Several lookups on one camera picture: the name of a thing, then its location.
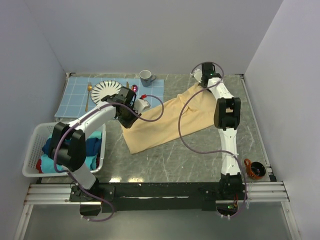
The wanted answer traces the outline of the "cream yellow t shirt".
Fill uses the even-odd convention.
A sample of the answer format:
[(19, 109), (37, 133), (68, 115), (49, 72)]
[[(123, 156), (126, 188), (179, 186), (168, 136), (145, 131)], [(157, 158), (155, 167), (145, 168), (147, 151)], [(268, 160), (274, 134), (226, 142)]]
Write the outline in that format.
[[(164, 103), (162, 117), (155, 122), (137, 119), (131, 128), (122, 128), (123, 137), (131, 154), (165, 144), (179, 138), (178, 119), (180, 112), (191, 96), (201, 90), (194, 84), (184, 93)], [(205, 90), (197, 94), (184, 109), (180, 121), (183, 136), (195, 133), (214, 124), (216, 99)]]

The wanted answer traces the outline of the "blue checked placemat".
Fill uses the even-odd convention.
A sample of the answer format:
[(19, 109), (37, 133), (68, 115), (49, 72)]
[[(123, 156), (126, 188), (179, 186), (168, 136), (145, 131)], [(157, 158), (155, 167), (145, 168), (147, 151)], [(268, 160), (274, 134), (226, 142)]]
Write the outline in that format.
[[(106, 80), (114, 80), (126, 86), (126, 82), (129, 86), (137, 85), (138, 92), (136, 93), (139, 98), (142, 95), (153, 95), (163, 102), (164, 101), (164, 80), (156, 79), (148, 87), (144, 87), (141, 84), (139, 78), (110, 78), (110, 77), (70, 77), (67, 81), (62, 100), (55, 113), (56, 118), (77, 119), (84, 115), (86, 101), (87, 101), (87, 85), (91, 82), (94, 87), (96, 84)], [(89, 96), (88, 110), (92, 110), (96, 104)]]

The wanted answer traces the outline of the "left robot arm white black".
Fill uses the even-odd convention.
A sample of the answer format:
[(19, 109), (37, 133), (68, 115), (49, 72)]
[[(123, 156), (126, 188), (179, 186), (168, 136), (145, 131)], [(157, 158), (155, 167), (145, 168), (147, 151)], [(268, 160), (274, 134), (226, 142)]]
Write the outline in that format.
[(150, 105), (137, 98), (134, 91), (121, 87), (115, 94), (104, 96), (100, 102), (82, 117), (66, 124), (54, 126), (48, 156), (54, 167), (63, 166), (64, 171), (82, 186), (81, 195), (88, 201), (97, 199), (100, 193), (97, 178), (85, 164), (86, 140), (107, 121), (117, 119), (125, 128), (130, 128)]

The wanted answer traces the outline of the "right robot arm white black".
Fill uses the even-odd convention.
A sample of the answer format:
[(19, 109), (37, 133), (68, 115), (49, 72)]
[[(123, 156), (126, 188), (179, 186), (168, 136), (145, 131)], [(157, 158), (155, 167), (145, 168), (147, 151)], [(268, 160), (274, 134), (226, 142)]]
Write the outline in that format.
[(242, 169), (237, 151), (237, 132), (241, 118), (241, 99), (233, 96), (217, 73), (213, 62), (203, 62), (199, 84), (212, 93), (216, 99), (213, 115), (214, 126), (221, 141), (222, 167), (219, 181), (219, 195), (226, 200), (243, 193)]

